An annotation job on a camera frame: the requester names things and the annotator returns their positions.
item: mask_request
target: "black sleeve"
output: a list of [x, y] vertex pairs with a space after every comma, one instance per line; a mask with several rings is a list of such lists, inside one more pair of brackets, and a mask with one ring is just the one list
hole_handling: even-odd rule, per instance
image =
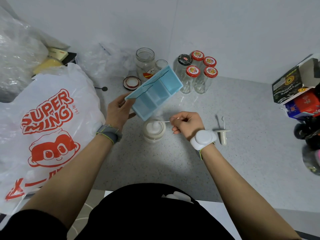
[[22, 210], [14, 214], [0, 231], [0, 239], [31, 236], [32, 239], [67, 239], [67, 228], [52, 215], [40, 210]]

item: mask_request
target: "red box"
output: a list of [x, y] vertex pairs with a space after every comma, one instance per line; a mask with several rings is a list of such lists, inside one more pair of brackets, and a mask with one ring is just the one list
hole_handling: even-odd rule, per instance
[[296, 97], [294, 99], [294, 103], [300, 112], [314, 114], [313, 117], [320, 115], [320, 101], [314, 94], [314, 89], [310, 89], [309, 91], [301, 94], [299, 97]]

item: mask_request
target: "yellow object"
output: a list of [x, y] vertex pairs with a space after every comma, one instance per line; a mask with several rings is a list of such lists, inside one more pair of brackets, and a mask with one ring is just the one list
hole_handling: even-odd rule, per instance
[[59, 61], [63, 61], [68, 56], [68, 52], [57, 49], [57, 48], [49, 47], [48, 51], [49, 51], [48, 56], [53, 57]]
[[37, 75], [38, 73], [40, 73], [42, 70], [46, 68], [59, 67], [59, 66], [63, 66], [61, 61], [57, 60], [56, 58], [48, 57], [33, 70], [33, 73]]

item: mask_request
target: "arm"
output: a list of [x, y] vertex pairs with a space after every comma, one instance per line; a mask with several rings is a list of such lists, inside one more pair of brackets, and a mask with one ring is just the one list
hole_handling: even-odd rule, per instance
[[[122, 131], [134, 99], [119, 96], [108, 105], [106, 124]], [[52, 177], [22, 208], [46, 212], [58, 218], [69, 229], [84, 205], [99, 169], [112, 148], [112, 142], [98, 134], [64, 168]]]
[[[180, 112], [170, 119], [174, 134], [187, 140], [204, 125], [198, 113]], [[228, 163], [214, 144], [201, 150], [226, 209], [242, 239], [301, 239], [272, 206]]]

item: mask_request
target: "blue plastic container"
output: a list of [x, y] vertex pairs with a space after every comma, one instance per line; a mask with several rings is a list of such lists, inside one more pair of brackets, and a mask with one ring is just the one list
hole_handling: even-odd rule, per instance
[[132, 106], [134, 112], [143, 120], [152, 116], [164, 102], [183, 87], [174, 71], [167, 65], [135, 91], [127, 99], [136, 99]]

